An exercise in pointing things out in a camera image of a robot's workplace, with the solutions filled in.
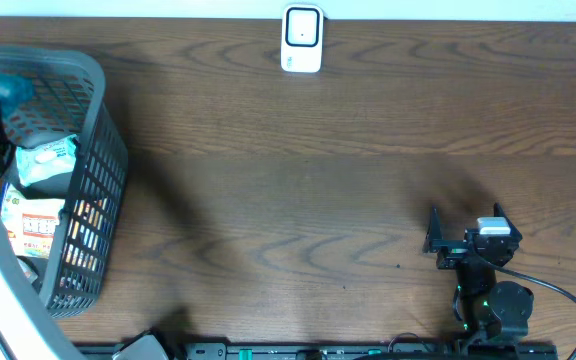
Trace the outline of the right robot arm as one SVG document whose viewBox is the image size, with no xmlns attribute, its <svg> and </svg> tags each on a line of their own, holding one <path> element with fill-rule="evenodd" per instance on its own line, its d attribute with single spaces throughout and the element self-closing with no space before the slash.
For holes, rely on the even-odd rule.
<svg viewBox="0 0 576 360">
<path fill-rule="evenodd" d="M 461 240 L 444 238 L 438 210 L 431 209 L 423 251 L 437 256 L 438 269 L 456 272 L 453 312 L 465 329 L 462 351 L 471 346 L 511 346 L 528 334 L 533 292 L 496 277 L 521 240 L 499 204 L 493 206 L 491 217 L 480 217 L 475 228 L 465 230 Z"/>
</svg>

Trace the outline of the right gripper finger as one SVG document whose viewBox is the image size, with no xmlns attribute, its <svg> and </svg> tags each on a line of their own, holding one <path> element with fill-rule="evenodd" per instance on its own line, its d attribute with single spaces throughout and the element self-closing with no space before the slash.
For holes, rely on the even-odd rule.
<svg viewBox="0 0 576 360">
<path fill-rule="evenodd" d="M 443 235 L 441 231 L 440 219 L 438 210 L 436 207 L 432 207 L 429 215 L 429 224 L 426 232 L 424 245 L 422 247 L 423 253 L 435 253 L 437 252 L 443 241 Z"/>
<path fill-rule="evenodd" d="M 505 227 L 507 231 L 504 232 L 505 235 L 508 235 L 516 240 L 522 239 L 521 232 L 516 228 L 516 226 L 512 223 L 512 221 L 508 218 L 506 212 L 504 211 L 502 205 L 496 202 L 493 205 L 493 214 L 496 218 L 500 218 L 505 221 Z"/>
</svg>

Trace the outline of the yellow snack bag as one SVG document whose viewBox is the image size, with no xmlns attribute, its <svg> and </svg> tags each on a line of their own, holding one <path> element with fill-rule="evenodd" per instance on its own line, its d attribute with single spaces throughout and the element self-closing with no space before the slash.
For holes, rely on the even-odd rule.
<svg viewBox="0 0 576 360">
<path fill-rule="evenodd" d="M 26 199 L 12 184 L 6 184 L 1 219 L 14 254 L 48 258 L 63 206 L 63 199 Z"/>
</svg>

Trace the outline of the green wet wipes pack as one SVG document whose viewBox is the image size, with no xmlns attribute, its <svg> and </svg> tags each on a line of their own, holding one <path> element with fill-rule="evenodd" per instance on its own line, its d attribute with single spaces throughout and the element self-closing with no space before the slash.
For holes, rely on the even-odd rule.
<svg viewBox="0 0 576 360">
<path fill-rule="evenodd" d="M 59 140 L 15 151 L 19 182 L 23 187 L 70 173 L 76 164 L 78 136 L 69 135 Z"/>
</svg>

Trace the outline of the blue mouthwash bottle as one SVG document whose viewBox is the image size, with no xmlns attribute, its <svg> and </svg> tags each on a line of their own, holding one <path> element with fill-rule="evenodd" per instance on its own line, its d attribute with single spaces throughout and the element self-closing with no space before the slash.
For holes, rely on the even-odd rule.
<svg viewBox="0 0 576 360">
<path fill-rule="evenodd" d="M 34 86 L 30 79 L 0 74 L 0 115 L 2 118 L 10 116 L 33 96 Z"/>
</svg>

